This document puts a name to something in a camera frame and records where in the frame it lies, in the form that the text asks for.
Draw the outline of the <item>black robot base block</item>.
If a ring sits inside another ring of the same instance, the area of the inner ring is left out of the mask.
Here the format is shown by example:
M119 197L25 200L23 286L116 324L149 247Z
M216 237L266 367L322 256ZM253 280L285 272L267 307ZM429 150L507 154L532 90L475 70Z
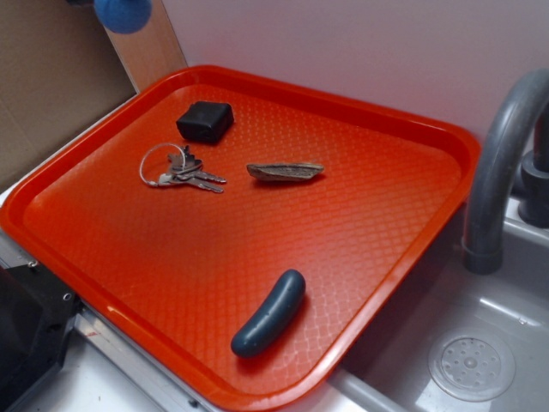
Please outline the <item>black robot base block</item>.
M80 306L44 265L1 269L1 410L18 410L63 368Z

